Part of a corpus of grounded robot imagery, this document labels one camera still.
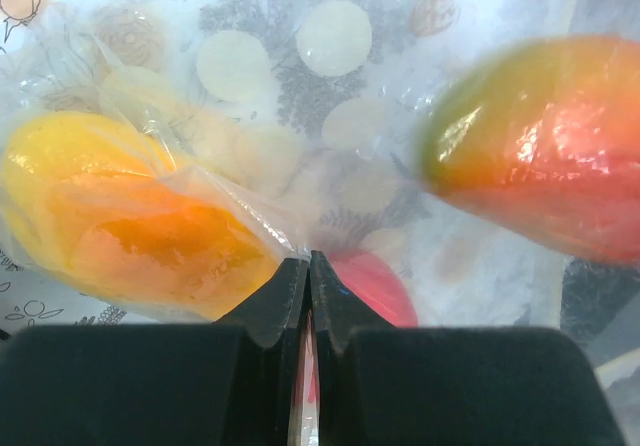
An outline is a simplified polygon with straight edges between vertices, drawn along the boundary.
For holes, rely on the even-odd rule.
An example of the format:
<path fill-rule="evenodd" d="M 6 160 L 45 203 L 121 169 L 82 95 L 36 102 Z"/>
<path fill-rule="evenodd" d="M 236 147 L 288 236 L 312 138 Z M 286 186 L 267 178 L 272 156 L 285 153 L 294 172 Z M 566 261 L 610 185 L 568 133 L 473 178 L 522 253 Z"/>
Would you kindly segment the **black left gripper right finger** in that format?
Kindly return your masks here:
<path fill-rule="evenodd" d="M 323 445 L 621 445 L 583 350 L 539 327 L 397 328 L 314 253 Z"/>

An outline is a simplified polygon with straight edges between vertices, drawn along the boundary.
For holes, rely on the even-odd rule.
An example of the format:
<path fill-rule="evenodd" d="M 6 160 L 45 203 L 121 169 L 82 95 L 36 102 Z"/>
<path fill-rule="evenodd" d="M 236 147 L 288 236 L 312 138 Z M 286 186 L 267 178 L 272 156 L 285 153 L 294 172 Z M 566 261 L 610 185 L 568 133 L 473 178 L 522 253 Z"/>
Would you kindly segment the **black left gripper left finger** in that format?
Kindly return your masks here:
<path fill-rule="evenodd" d="M 5 445 L 295 445 L 308 264 L 213 323 L 41 326 L 1 355 Z"/>

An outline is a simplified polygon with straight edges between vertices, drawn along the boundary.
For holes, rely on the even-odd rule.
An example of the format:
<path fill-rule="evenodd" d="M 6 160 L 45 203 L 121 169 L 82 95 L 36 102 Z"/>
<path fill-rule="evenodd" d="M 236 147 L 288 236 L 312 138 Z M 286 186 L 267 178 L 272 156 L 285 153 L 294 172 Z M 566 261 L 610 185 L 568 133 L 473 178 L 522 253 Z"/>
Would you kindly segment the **red fake apple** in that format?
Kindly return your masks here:
<path fill-rule="evenodd" d="M 418 317 L 401 280 L 379 256 L 353 250 L 329 256 L 340 281 L 396 327 L 417 327 Z"/>

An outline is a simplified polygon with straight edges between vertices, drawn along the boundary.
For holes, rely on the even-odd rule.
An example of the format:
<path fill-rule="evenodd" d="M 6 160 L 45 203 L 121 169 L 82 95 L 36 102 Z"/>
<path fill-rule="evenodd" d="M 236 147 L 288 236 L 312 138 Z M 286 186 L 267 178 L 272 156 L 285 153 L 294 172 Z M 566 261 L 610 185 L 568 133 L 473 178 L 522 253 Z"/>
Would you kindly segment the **orange fake fruit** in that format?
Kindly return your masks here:
<path fill-rule="evenodd" d="M 7 141 L 3 218 L 32 264 L 85 294 L 216 320 L 279 260 L 189 164 L 113 119 L 49 113 Z"/>

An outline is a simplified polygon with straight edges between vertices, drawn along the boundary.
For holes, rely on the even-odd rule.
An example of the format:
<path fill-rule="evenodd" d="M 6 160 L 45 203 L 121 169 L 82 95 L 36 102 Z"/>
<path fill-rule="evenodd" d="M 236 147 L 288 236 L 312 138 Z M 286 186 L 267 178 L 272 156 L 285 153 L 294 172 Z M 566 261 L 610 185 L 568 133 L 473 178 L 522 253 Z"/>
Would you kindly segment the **orange red fake mango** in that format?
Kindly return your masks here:
<path fill-rule="evenodd" d="M 445 202 L 546 247 L 639 261 L 639 44 L 536 39 L 475 66 L 421 130 L 419 173 Z"/>

